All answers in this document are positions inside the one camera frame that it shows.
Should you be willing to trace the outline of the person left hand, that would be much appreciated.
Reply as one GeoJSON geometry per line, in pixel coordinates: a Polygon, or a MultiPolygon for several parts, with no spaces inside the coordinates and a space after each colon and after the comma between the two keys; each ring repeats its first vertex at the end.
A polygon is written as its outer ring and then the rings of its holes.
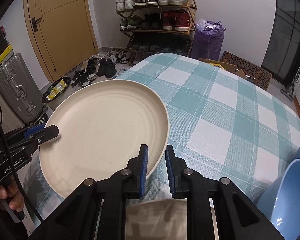
{"type": "MultiPolygon", "coordinates": [[[[17,187],[17,184],[13,178],[10,180],[8,186],[0,185],[0,200],[10,198],[9,207],[13,211],[21,212],[24,208],[24,198],[17,187]]],[[[0,201],[0,209],[4,210],[4,206],[0,201]]]]}

